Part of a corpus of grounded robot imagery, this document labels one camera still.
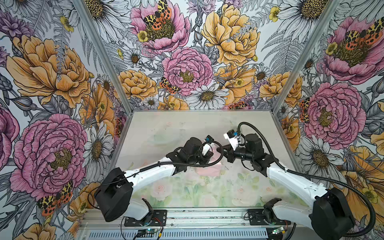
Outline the purple wrapping paper sheet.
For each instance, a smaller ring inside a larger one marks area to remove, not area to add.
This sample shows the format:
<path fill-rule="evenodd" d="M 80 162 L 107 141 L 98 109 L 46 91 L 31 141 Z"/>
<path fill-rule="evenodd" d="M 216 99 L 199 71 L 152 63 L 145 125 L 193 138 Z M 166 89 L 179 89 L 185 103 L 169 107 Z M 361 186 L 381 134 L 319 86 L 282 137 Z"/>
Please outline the purple wrapping paper sheet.
<path fill-rule="evenodd" d="M 221 162 L 205 168 L 196 168 L 196 173 L 203 177 L 218 177 L 222 170 Z"/>

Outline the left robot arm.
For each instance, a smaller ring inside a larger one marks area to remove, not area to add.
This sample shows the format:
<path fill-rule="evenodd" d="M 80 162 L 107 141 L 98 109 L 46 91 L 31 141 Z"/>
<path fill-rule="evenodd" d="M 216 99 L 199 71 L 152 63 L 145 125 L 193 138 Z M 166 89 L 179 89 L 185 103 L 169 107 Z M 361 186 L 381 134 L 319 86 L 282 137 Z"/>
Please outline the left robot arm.
<path fill-rule="evenodd" d="M 189 167 L 214 166 L 223 157 L 224 149 L 219 142 L 210 137 L 206 137 L 205 142 L 192 137 L 184 146 L 151 165 L 125 172 L 120 168 L 111 170 L 96 189 L 96 203 L 106 222 L 125 217 L 147 226 L 154 219 L 155 212 L 146 199 L 133 199 L 135 192 L 163 178 L 186 172 Z"/>

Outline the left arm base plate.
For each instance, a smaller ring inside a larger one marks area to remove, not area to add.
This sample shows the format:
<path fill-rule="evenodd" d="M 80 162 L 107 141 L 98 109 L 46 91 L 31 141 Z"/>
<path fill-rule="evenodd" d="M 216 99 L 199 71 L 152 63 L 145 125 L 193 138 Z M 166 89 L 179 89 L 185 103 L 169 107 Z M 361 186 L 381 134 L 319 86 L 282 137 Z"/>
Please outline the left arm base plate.
<path fill-rule="evenodd" d="M 164 227 L 167 222 L 167 210 L 153 210 L 149 212 L 142 220 L 134 218 L 125 218 L 125 227 Z"/>

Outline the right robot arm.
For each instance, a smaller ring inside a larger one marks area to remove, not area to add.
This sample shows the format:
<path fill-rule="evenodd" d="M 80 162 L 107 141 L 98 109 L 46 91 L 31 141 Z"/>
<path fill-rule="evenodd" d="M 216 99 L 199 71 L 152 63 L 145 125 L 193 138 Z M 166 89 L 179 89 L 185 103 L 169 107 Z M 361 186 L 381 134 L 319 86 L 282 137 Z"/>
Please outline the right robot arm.
<path fill-rule="evenodd" d="M 229 141 L 224 153 L 230 163 L 236 159 L 249 161 L 255 171 L 283 185 L 305 202 L 305 206 L 295 206 L 274 198 L 264 204 L 265 222 L 303 225 L 323 240 L 339 240 L 354 227 L 355 219 L 340 190 L 329 190 L 323 184 L 289 173 L 288 168 L 265 152 L 262 139 L 256 134 L 246 135 L 243 144 L 233 130 L 225 133 L 224 138 Z"/>

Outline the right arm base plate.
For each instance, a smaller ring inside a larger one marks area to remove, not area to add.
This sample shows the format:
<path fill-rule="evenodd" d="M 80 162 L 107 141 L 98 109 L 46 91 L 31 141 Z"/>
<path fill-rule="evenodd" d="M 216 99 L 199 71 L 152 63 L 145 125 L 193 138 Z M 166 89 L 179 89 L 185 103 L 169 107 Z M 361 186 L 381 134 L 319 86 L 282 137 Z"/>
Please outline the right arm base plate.
<path fill-rule="evenodd" d="M 248 209 L 243 216 L 251 226 L 289 226 L 290 221 L 280 220 L 271 210 Z"/>

